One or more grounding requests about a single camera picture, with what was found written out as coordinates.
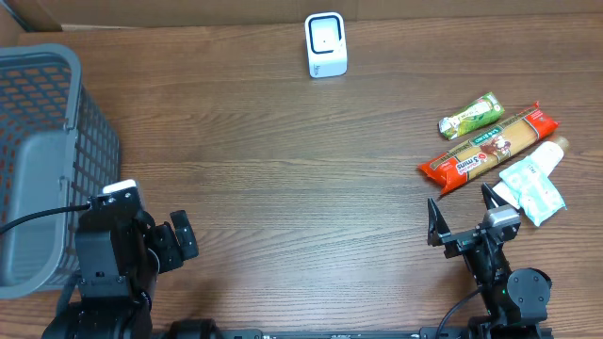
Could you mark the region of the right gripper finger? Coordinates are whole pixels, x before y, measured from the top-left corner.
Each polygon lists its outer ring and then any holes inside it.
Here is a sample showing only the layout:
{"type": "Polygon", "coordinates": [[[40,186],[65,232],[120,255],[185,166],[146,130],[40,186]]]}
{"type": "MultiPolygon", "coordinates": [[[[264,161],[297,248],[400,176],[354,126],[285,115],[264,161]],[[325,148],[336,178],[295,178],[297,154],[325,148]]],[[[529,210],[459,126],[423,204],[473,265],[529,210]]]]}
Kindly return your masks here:
{"type": "Polygon", "coordinates": [[[433,247],[441,246],[443,238],[450,236],[451,232],[433,198],[428,198],[428,214],[427,243],[433,247]]]}
{"type": "Polygon", "coordinates": [[[481,193],[487,210],[509,205],[509,203],[500,197],[487,183],[481,185],[481,193]]]}

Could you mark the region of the teal snack packet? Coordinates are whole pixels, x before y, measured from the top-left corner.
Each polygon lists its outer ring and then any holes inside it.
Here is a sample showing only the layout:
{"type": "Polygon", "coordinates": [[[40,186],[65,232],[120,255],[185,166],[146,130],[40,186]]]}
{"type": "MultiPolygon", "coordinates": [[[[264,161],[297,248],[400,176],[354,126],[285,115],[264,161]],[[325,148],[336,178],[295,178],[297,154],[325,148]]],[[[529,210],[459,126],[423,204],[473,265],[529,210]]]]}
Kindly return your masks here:
{"type": "Polygon", "coordinates": [[[499,177],[509,188],[518,209],[522,209],[536,227],[565,207],[561,193],[530,155],[503,170],[499,177]]]}

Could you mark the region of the spaghetti pack with red ends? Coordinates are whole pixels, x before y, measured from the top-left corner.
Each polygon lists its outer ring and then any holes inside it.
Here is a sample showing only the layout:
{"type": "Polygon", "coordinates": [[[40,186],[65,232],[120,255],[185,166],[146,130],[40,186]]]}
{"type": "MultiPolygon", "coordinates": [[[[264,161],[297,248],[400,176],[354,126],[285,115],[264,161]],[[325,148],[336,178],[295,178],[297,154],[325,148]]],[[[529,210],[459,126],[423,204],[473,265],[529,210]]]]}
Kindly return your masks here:
{"type": "Polygon", "coordinates": [[[559,125],[534,103],[418,168],[446,195],[548,137],[559,125]]]}

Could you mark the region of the white Pantene tube gold cap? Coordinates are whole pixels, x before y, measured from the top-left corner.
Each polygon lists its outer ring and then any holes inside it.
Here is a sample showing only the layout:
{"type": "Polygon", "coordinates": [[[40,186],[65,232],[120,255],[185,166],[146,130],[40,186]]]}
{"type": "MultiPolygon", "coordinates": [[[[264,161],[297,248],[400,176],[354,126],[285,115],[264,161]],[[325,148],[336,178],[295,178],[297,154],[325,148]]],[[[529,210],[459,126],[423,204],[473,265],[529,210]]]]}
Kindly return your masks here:
{"type": "MultiPolygon", "coordinates": [[[[546,176],[555,169],[561,162],[564,153],[569,149],[569,141],[565,137],[556,136],[550,140],[542,142],[527,158],[533,160],[536,167],[546,176]]],[[[494,191],[513,206],[516,210],[520,209],[517,199],[512,195],[510,188],[502,181],[494,186],[494,191]]]]}

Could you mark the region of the green yellow snack bar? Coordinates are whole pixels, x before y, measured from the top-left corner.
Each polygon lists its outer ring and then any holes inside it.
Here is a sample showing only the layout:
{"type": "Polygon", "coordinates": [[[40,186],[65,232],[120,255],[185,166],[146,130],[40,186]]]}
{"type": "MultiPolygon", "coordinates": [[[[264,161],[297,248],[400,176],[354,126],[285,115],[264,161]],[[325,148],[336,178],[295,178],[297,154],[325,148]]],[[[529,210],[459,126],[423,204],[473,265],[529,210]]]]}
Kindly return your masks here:
{"type": "Polygon", "coordinates": [[[493,92],[476,99],[459,112],[438,122],[440,134],[448,140],[461,137],[497,121],[505,112],[493,92]]]}

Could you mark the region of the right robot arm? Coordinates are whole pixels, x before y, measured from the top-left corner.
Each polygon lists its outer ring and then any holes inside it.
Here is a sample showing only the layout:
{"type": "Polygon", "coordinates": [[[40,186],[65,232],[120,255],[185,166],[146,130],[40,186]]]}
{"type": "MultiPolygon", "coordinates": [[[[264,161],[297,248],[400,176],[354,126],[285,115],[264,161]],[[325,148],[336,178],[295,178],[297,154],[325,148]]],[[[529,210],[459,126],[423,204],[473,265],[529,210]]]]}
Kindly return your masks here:
{"type": "Polygon", "coordinates": [[[458,234],[450,230],[435,200],[428,199],[427,243],[444,247],[448,259],[463,257],[477,285],[449,309],[431,337],[553,339],[552,330],[541,327],[547,320],[552,280],[540,269],[511,269],[503,252],[503,245],[516,238],[521,217],[489,185],[482,184],[481,193],[486,206],[482,222],[458,234]],[[451,316],[476,296],[481,296],[487,314],[470,318],[464,328],[448,328],[451,316]]]}

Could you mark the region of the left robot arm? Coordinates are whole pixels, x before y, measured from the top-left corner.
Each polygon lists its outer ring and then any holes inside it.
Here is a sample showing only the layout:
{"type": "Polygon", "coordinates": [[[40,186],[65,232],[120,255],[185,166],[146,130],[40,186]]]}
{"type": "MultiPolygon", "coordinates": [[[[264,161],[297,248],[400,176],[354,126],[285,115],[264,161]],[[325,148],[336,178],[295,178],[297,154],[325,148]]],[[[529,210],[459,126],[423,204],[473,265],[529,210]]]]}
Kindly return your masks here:
{"type": "Polygon", "coordinates": [[[157,276],[199,255],[183,210],[154,225],[141,208],[91,209],[75,236],[80,269],[64,287],[44,338],[220,338],[214,320],[180,320],[155,332],[157,276]]]}

